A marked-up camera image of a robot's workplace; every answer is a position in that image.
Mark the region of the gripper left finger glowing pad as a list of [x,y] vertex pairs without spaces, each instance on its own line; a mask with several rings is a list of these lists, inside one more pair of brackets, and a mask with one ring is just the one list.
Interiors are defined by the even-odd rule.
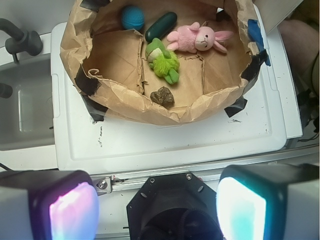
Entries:
[[83,170],[0,173],[2,240],[93,240],[99,198]]

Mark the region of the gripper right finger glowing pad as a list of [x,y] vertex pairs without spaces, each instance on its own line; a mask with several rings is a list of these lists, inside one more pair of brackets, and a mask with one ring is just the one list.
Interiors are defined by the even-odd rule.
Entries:
[[220,176],[216,211],[228,240],[318,240],[317,165],[229,165]]

